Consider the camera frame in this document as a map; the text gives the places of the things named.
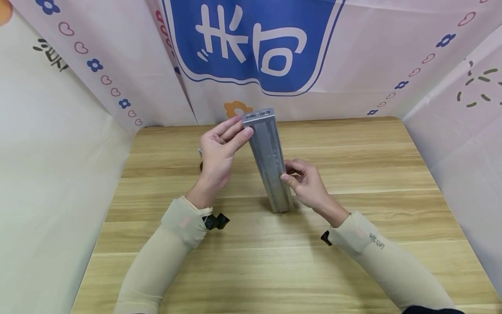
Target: aluminum profile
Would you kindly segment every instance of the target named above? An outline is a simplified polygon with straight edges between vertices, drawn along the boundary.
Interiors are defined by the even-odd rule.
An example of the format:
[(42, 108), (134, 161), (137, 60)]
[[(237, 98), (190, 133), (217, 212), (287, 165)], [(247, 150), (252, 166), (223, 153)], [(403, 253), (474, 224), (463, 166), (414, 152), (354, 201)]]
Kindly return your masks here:
[(291, 191), (280, 179), (281, 174), (286, 173), (286, 167), (274, 109), (245, 114), (242, 116), (242, 124), (255, 131), (249, 144), (267, 191), (272, 212), (276, 214), (290, 211), (293, 208)]

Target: black clamp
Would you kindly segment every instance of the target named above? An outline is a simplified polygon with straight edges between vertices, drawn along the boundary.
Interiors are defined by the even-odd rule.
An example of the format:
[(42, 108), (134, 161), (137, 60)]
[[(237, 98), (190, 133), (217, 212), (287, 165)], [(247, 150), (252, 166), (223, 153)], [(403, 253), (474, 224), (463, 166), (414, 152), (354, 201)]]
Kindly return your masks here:
[(221, 230), (225, 228), (226, 224), (230, 221), (230, 219), (222, 213), (219, 213), (218, 217), (215, 217), (213, 214), (202, 217), (202, 220), (204, 221), (207, 230), (213, 230), (214, 228)]
[(327, 245), (332, 246), (333, 244), (329, 242), (328, 237), (329, 237), (329, 230), (326, 230), (326, 232), (322, 234), (321, 240), (324, 241)]

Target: backdrop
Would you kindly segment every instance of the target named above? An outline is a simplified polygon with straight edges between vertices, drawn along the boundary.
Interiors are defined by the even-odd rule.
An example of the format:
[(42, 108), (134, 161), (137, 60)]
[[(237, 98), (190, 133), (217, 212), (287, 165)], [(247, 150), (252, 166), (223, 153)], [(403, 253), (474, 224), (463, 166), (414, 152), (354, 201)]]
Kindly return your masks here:
[(405, 122), (500, 293), (502, 55), (491, 36), (468, 56), (500, 1), (12, 2), (41, 35), (0, 0), (1, 312), (69, 312), (139, 128), (271, 106), (304, 120), (420, 102)]
[(404, 123), (502, 295), (502, 28), (420, 101)]
[(402, 115), (502, 20), (494, 0), (13, 3), (130, 134)]

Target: wood grain surface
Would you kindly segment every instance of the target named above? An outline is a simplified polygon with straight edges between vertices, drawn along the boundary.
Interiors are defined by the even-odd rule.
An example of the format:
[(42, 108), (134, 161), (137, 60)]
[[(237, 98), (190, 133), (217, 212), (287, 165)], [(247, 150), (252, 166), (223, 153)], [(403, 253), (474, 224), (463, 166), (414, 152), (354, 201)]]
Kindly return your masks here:
[[(200, 173), (210, 126), (141, 130), (125, 164), (72, 313), (111, 313), (136, 254), (171, 200)], [(329, 193), (416, 256), (466, 313), (502, 313), (496, 293), (402, 123), (395, 118), (279, 123), (285, 158), (318, 166)], [(161, 313), (399, 313), (371, 278), (319, 237), (327, 223), (297, 204), (274, 215), (249, 145), (209, 232)]]

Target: arm sleeve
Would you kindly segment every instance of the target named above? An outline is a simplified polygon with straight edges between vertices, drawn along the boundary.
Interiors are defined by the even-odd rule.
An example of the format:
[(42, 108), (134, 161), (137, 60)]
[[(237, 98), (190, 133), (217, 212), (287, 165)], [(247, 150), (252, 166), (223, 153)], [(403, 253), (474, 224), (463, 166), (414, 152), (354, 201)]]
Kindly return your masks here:
[(198, 210), (184, 197), (173, 200), (125, 275), (114, 314), (159, 312), (181, 264), (207, 232), (202, 217), (211, 213), (211, 208)]
[(339, 228), (330, 227), (328, 240), (356, 261), (401, 311), (413, 305), (455, 308), (437, 279), (361, 213), (353, 212)]

